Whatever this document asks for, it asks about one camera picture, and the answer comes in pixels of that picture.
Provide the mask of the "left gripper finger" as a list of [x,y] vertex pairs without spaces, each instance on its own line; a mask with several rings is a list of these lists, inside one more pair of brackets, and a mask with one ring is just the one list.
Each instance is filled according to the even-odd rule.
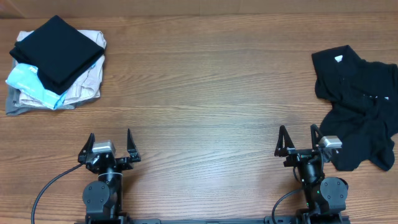
[[86,144],[83,146],[81,151],[78,154],[78,162],[85,163],[88,157],[88,154],[92,152],[93,144],[95,142],[95,135],[93,133],[90,134]]
[[129,160],[130,162],[140,162],[141,155],[134,143],[131,130],[127,130],[127,152],[129,153]]

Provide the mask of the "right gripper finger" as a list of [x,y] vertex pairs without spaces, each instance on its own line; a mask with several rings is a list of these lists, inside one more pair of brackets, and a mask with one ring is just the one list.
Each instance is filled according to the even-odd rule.
[[279,135],[277,145],[275,147],[274,155],[278,157],[287,157],[295,151],[295,146],[285,128],[281,125],[279,128]]
[[317,149],[318,144],[320,140],[323,137],[323,134],[321,133],[320,129],[316,124],[312,124],[310,126],[310,131],[311,131],[311,139],[312,139],[312,149]]

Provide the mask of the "black polo shirt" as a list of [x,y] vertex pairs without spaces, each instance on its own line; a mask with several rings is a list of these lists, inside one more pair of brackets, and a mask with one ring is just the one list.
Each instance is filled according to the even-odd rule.
[[332,105],[320,131],[342,142],[331,159],[335,168],[353,171],[369,160],[390,170],[397,134],[397,65],[368,62],[349,45],[313,53],[312,62],[315,94]]

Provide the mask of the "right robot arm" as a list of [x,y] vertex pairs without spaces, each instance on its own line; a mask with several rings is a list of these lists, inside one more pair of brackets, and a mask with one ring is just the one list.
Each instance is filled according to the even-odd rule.
[[292,167],[300,188],[282,196],[272,209],[275,223],[275,210],[287,197],[303,192],[307,207],[296,211],[295,223],[349,223],[341,216],[346,209],[348,184],[339,177],[326,177],[324,165],[332,155],[342,148],[337,136],[324,136],[316,124],[311,125],[312,147],[297,149],[285,126],[280,126],[274,155],[284,157],[284,166]]

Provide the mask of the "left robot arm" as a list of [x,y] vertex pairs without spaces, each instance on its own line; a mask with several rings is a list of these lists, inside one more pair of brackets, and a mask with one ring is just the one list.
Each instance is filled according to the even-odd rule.
[[132,223],[130,215],[123,211],[123,171],[132,170],[134,163],[141,161],[141,155],[130,130],[127,152],[126,157],[116,157],[112,141],[97,142],[91,133],[78,154],[78,162],[98,176],[83,190],[85,223]]

